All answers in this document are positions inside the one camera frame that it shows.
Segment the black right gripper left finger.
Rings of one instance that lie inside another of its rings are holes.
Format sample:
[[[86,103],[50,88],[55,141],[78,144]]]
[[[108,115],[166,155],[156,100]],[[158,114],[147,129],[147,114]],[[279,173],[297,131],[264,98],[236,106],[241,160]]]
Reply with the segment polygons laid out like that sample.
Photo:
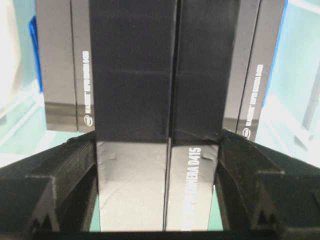
[[[2,167],[1,232],[87,232],[98,195],[96,162],[89,132]]]

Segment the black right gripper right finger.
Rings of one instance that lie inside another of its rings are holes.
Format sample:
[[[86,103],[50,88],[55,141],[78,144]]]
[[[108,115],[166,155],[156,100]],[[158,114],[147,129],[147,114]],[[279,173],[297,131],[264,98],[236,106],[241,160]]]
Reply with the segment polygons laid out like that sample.
[[[215,184],[225,230],[320,230],[318,167],[223,130]]]

